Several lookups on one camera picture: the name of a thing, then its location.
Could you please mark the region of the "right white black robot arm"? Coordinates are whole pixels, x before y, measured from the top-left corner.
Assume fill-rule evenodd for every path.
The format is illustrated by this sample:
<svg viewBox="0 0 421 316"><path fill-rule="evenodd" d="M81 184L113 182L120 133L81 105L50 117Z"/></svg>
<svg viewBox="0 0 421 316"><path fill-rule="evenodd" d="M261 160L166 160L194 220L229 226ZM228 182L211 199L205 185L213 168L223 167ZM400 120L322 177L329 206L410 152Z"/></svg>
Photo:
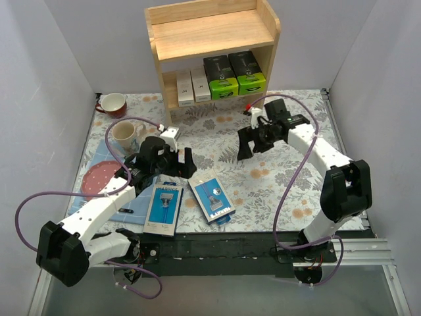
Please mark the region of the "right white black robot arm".
<svg viewBox="0 0 421 316"><path fill-rule="evenodd" d="M372 206L370 167L364 160L352 160L340 153L319 135L319 125L313 114L292 115L285 106L285 94L274 94L263 108L253 103L244 115L250 125L238 130L237 160L250 159L264 153L277 141L284 141L303 154L287 188L290 189L304 167L310 163L323 177L320 211L299 233L294 246L277 241L279 248L291 251L304 261L315 260L325 245L344 223Z"/></svg>

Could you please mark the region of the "green black Gillette razor box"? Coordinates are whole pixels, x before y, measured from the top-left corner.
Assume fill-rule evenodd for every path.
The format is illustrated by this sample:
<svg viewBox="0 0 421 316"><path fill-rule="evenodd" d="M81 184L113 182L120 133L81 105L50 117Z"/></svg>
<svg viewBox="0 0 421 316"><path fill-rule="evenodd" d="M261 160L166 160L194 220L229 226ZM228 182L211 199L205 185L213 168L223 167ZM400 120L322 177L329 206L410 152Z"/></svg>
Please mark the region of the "green black Gillette razor box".
<svg viewBox="0 0 421 316"><path fill-rule="evenodd" d="M228 59L239 85L239 95L263 91L266 86L266 78L251 51L230 53Z"/></svg>
<svg viewBox="0 0 421 316"><path fill-rule="evenodd" d="M227 55L204 58L203 66L212 100L238 96L239 84Z"/></svg>

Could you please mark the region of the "long white Harry's box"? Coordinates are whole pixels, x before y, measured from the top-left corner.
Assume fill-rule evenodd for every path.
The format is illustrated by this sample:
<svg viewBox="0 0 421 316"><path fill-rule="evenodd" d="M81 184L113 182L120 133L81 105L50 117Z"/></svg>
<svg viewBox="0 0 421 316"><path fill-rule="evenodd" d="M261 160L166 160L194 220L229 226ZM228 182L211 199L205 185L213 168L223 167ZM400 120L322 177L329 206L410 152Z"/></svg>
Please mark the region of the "long white Harry's box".
<svg viewBox="0 0 421 316"><path fill-rule="evenodd" d="M180 107L193 106L195 103L191 73L189 69L176 71L178 105Z"/></svg>

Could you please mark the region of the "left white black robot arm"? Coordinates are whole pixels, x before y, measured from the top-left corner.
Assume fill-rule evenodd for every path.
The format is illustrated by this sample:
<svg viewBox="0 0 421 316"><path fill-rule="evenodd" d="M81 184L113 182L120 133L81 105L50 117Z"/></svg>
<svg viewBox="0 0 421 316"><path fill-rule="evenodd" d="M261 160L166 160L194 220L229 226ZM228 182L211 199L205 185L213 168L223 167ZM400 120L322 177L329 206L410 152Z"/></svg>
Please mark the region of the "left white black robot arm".
<svg viewBox="0 0 421 316"><path fill-rule="evenodd" d="M134 200L165 174L191 178L197 170L191 148L184 149L184 161L162 138L148 136L138 153L129 156L111 177L99 197L91 198L79 211L56 224L47 222L40 231L36 263L65 286L77 284L88 269L110 259L135 263L140 255L139 236L118 228L95 237L119 209Z"/></svg>

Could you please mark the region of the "blue Harry's razor pack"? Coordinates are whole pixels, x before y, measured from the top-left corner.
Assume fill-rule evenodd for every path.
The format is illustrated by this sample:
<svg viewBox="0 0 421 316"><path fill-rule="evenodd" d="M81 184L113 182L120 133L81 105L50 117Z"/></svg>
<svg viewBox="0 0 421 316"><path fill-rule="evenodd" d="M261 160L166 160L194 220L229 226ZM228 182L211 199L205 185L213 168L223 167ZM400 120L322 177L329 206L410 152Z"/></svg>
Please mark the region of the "blue Harry's razor pack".
<svg viewBox="0 0 421 316"><path fill-rule="evenodd" d="M175 235L183 193L184 188L176 186L174 182L154 185L143 227L144 234Z"/></svg>
<svg viewBox="0 0 421 316"><path fill-rule="evenodd" d="M188 183L207 224L223 225L230 222L235 207L213 170L194 174Z"/></svg>

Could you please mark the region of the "white Harry's razor box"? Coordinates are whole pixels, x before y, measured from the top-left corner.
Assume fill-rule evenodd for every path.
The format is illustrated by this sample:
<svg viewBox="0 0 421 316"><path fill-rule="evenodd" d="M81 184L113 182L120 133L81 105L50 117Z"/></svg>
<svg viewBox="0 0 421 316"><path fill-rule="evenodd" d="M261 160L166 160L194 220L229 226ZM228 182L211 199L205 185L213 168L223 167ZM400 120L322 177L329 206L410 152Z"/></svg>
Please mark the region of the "white Harry's razor box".
<svg viewBox="0 0 421 316"><path fill-rule="evenodd" d="M190 69L193 92L196 102L205 102L211 100L211 92L207 81L204 66L197 66Z"/></svg>

